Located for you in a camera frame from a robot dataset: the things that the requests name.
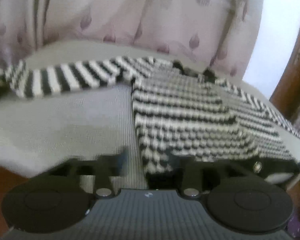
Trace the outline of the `pink leaf-print curtain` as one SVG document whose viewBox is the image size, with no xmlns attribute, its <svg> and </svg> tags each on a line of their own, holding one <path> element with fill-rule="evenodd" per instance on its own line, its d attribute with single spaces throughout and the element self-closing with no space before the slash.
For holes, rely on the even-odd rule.
<svg viewBox="0 0 300 240">
<path fill-rule="evenodd" d="M 0 0 L 0 66 L 61 40 L 184 55 L 242 78 L 263 0 Z"/>
</svg>

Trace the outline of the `black white striped knit sweater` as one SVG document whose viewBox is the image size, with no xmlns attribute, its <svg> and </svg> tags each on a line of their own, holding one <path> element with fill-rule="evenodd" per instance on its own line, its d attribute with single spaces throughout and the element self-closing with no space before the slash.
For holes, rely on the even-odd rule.
<svg viewBox="0 0 300 240">
<path fill-rule="evenodd" d="M 179 61 L 117 56 L 31 70 L 25 61 L 0 68 L 0 93 L 21 99 L 110 87 L 132 87 L 134 127 L 147 175 L 173 171 L 172 158 L 236 161 L 266 178 L 299 172 L 276 128 L 299 133 L 280 113 L 213 70 L 184 68 Z"/>
</svg>

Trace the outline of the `brown wooden headboard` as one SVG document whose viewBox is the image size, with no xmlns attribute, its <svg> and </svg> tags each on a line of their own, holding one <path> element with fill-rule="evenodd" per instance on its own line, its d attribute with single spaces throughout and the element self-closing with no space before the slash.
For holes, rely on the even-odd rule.
<svg viewBox="0 0 300 240">
<path fill-rule="evenodd" d="M 270 102 L 300 133 L 300 31 L 295 47 Z"/>
</svg>

